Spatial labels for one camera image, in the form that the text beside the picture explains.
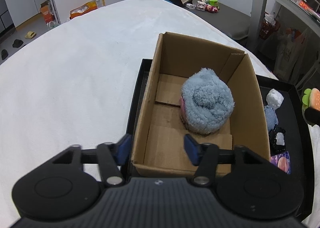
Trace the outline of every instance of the purple package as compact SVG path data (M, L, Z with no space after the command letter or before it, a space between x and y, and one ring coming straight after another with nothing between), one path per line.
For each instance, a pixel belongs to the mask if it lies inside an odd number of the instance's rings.
M270 162L287 174L291 173L290 156L288 151L271 156Z

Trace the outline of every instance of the black tray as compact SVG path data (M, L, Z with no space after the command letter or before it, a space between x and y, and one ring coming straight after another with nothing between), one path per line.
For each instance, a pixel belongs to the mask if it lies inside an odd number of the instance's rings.
M143 59L138 74L127 125L127 133L134 135L140 113L143 94L149 76L152 59ZM299 95L293 85L257 75L264 105L266 96L274 88L284 97L276 114L279 126L286 130L285 144L291 159L291 175L301 181L304 199L297 212L297 219L302 221L312 212L314 195L314 163L312 144L308 125L305 123ZM130 161L121 168L124 178L139 176Z

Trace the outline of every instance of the white plastic bag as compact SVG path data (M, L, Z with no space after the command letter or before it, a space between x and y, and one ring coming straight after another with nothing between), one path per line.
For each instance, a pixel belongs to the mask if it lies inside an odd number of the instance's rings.
M277 50L277 58L273 73L281 80L289 82L289 79L296 79L298 70L292 75L292 70L296 65L297 60L303 58L308 29L305 29L300 36L292 41L292 34L284 34L280 37L281 41Z

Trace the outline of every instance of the gray floor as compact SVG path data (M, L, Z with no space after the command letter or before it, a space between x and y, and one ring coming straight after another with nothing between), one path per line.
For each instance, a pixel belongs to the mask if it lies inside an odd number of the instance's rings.
M36 36L33 37L33 39L25 39L24 36L28 33L28 31L36 32ZM48 31L48 28L47 28L47 24L44 21L44 18L39 16L39 18L36 21L33 21L32 23L26 25L24 28L20 29L19 31L14 30L13 34L9 36L3 36L0 39L0 52L3 49L6 49L9 55L5 60L0 59L0 64L5 62L10 56L16 53L19 49L23 48L24 45L27 45L28 43L35 40L37 37L41 36L47 31ZM19 48L12 47L12 44L15 39L20 39L23 41L23 44L21 47Z

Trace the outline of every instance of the cardboard box wall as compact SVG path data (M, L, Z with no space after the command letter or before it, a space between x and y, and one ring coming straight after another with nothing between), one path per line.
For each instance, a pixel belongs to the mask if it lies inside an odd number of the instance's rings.
M244 145L270 159L262 97L250 58L244 51L179 35L160 34L151 64L132 148L132 164L143 176L192 176L197 167L188 159L183 137L190 133L180 120L181 87L201 68L211 68L231 89L234 111L220 130L195 135L199 143L221 149ZM217 173L230 172L219 165Z

